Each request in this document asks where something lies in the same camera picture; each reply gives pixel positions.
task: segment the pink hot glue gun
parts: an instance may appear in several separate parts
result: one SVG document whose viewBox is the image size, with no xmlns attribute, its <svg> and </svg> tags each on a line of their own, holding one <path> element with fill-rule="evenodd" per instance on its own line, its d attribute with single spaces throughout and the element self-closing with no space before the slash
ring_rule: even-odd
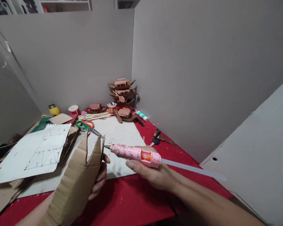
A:
<svg viewBox="0 0 283 226">
<path fill-rule="evenodd" d="M 141 148 L 131 147 L 131 146 L 122 145 L 122 144 L 113 144 L 111 146 L 104 145 L 104 147 L 110 149 L 110 151 L 116 154 L 119 158 L 134 159 L 136 161 L 141 162 L 147 167 L 158 168 L 161 163 L 165 163 L 165 164 L 176 166 L 176 167 L 179 167 L 185 170 L 189 170 L 195 173 L 210 176 L 215 179 L 227 180 L 225 176 L 220 175 L 218 173 L 213 173 L 213 172 L 209 172 L 209 171 L 197 168 L 197 167 L 184 165 L 181 163 L 162 159 L 160 154 L 158 154 L 157 152 L 145 151 L 145 150 L 142 150 Z"/>
<path fill-rule="evenodd" d="M 134 159 L 141 162 L 147 167 L 158 168 L 161 164 L 161 156 L 157 152 L 144 151 L 140 148 L 122 144 L 113 144 L 111 146 L 104 145 L 104 147 L 110 149 L 110 151 L 116 154 L 117 157 L 124 159 Z"/>
</svg>

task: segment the white tube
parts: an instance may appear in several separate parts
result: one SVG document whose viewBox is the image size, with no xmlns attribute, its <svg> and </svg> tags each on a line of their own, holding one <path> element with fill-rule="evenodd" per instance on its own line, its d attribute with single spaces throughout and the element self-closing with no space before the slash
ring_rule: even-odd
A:
<svg viewBox="0 0 283 226">
<path fill-rule="evenodd" d="M 137 111 L 136 114 L 138 116 L 140 116 L 144 121 L 149 121 L 148 117 L 145 116 L 143 113 L 141 113 L 140 111 Z"/>
<path fill-rule="evenodd" d="M 184 165 L 184 164 L 173 162 L 173 161 L 166 160 L 166 159 L 161 159 L 161 162 L 168 164 L 168 165 L 176 166 L 178 168 L 189 170 L 189 171 L 192 171 L 192 172 L 195 172 L 195 173 L 199 173 L 199 174 L 202 174 L 202 175 L 213 177 L 215 179 L 227 180 L 227 178 L 225 176 L 221 175 L 221 174 L 209 172 L 209 171 L 206 171 L 204 169 L 199 169 L 199 168 L 196 168 L 196 167 L 193 167 L 193 166 Z"/>
</svg>

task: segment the hand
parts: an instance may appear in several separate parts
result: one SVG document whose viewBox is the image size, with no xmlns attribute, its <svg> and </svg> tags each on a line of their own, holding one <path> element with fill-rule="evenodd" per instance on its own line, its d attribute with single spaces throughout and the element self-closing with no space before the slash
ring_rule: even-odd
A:
<svg viewBox="0 0 283 226">
<path fill-rule="evenodd" d="M 92 200 L 94 199 L 101 191 L 101 188 L 104 186 L 105 182 L 106 182 L 106 178 L 107 178 L 107 163 L 110 163 L 110 159 L 108 158 L 108 156 L 104 153 L 103 155 L 103 160 L 104 162 L 102 162 L 101 164 L 101 168 L 98 172 L 97 175 L 97 179 L 96 179 L 96 183 L 94 184 L 91 194 L 88 197 L 88 200 Z"/>
<path fill-rule="evenodd" d="M 136 146 L 145 151 L 157 152 L 151 146 Z M 138 173 L 142 178 L 149 181 L 149 183 L 159 190 L 171 191 L 176 183 L 176 178 L 166 164 L 161 164 L 157 169 L 149 168 L 136 160 L 128 160 L 126 165 Z"/>
</svg>

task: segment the red table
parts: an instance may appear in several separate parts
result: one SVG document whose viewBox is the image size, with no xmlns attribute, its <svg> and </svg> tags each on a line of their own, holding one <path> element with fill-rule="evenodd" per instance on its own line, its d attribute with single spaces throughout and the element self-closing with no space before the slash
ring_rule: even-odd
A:
<svg viewBox="0 0 283 226">
<path fill-rule="evenodd" d="M 150 122 L 143 122 L 145 127 L 137 122 L 135 125 L 140 135 L 145 137 L 146 145 L 150 145 L 156 127 Z M 199 164 L 178 146 L 160 142 L 154 148 L 164 159 L 199 167 Z M 211 177 L 177 167 L 170 166 L 170 168 L 227 199 L 233 197 Z M 17 199 L 0 216 L 0 226 L 15 225 L 50 193 Z M 88 203 L 82 216 L 73 225 L 145 225 L 173 217 L 175 212 L 180 214 L 187 211 L 177 197 L 155 189 L 139 175 L 129 175 L 106 181 L 100 194 Z"/>
</svg>

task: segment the red paper cup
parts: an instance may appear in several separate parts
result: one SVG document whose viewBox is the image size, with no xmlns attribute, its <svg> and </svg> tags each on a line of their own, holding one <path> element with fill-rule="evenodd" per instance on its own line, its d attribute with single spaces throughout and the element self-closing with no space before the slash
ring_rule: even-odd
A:
<svg viewBox="0 0 283 226">
<path fill-rule="evenodd" d="M 109 113 L 111 114 L 111 115 L 114 115 L 114 109 L 116 110 L 116 103 L 115 102 L 109 102 L 108 104 L 107 104 L 107 106 L 108 106 L 108 109 L 109 109 Z"/>
<path fill-rule="evenodd" d="M 73 105 L 70 108 L 68 108 L 68 111 L 70 111 L 73 115 L 77 114 L 78 116 L 81 114 L 79 107 L 77 105 Z"/>
</svg>

